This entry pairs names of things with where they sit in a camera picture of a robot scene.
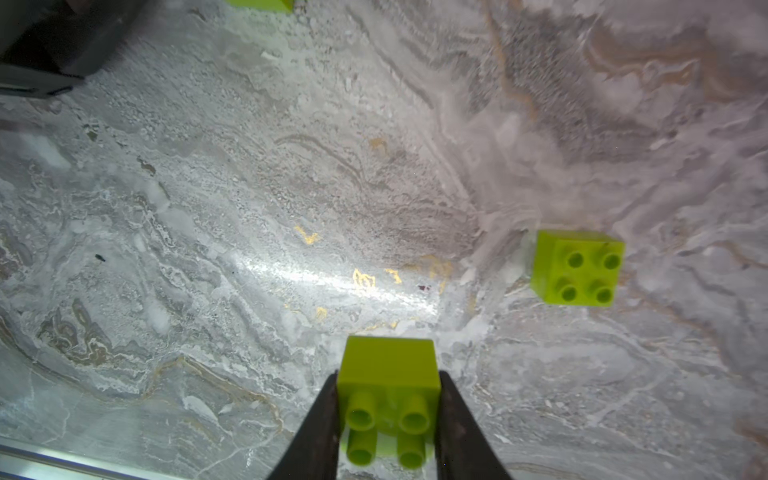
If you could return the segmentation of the green lego brick base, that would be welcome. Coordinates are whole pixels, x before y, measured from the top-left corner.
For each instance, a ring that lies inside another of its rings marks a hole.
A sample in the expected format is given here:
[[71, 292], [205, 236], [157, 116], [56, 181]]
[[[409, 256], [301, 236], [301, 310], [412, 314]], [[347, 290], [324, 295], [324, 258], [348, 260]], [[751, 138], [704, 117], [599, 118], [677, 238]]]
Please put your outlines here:
[[228, 0], [233, 6], [261, 11], [292, 13], [294, 0]]

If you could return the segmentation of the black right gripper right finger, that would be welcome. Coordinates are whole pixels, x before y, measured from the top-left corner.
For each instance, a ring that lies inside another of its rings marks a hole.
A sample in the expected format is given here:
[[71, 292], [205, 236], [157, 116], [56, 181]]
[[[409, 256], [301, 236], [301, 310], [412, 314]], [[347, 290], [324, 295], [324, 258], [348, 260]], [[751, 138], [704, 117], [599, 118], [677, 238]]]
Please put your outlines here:
[[447, 371], [440, 370], [441, 393], [435, 432], [439, 480], [512, 480]]

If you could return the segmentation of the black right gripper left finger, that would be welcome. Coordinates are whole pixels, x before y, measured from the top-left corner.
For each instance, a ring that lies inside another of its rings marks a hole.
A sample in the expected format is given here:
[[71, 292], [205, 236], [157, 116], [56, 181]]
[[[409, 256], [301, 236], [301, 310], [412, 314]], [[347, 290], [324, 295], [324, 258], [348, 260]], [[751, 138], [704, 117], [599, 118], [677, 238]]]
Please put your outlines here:
[[341, 439], [337, 377], [337, 372], [327, 377], [268, 480], [334, 480], [337, 477]]

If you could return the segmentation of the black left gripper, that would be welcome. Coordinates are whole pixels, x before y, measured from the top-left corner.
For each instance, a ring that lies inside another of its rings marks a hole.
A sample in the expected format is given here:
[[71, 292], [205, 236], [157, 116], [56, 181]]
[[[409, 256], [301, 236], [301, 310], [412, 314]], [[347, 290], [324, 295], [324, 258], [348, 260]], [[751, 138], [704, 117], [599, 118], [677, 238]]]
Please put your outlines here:
[[144, 1], [1, 3], [1, 93], [48, 98], [96, 73], [137, 20]]

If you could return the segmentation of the green lego brick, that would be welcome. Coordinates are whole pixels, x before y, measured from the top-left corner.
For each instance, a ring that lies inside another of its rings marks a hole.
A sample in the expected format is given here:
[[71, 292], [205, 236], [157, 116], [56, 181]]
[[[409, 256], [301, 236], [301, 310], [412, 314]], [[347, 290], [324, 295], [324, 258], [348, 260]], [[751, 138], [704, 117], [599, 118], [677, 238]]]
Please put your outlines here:
[[609, 307], [624, 252], [623, 241], [601, 232], [540, 230], [531, 288], [551, 305]]
[[434, 342], [350, 336], [337, 391], [348, 461], [364, 467], [394, 457], [421, 468], [432, 451], [441, 394]]

